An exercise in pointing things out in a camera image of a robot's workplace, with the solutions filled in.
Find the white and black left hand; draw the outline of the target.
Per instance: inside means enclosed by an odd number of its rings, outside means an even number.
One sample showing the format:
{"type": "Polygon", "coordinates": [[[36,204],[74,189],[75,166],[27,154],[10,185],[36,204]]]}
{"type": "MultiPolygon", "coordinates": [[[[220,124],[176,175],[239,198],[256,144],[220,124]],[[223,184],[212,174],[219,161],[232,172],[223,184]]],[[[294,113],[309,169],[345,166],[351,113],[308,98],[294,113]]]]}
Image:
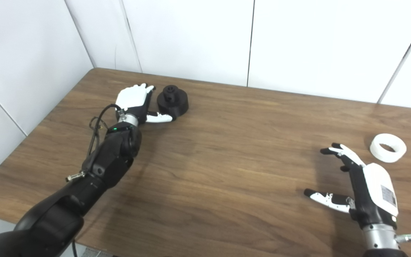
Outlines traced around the white and black left hand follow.
{"type": "Polygon", "coordinates": [[[121,108],[120,110],[115,109],[117,121],[127,122],[135,127],[146,122],[172,122],[172,116],[148,110],[155,89],[155,86],[148,86],[147,83],[142,83],[121,90],[115,103],[121,108]]]}

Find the white and black right hand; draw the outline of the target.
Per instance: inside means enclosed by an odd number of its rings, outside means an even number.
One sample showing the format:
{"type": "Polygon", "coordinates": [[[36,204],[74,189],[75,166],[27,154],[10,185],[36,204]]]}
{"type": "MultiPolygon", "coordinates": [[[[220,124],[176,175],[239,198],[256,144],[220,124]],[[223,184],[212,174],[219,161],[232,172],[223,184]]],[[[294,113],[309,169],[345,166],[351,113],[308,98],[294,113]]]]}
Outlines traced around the white and black right hand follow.
{"type": "Polygon", "coordinates": [[[354,195],[309,188],[304,190],[304,195],[328,208],[349,214],[360,228],[383,224],[396,230],[399,210],[388,172],[377,163],[365,164],[343,144],[333,143],[331,147],[322,148],[320,153],[334,155],[344,163],[340,169],[349,175],[354,195]]]}

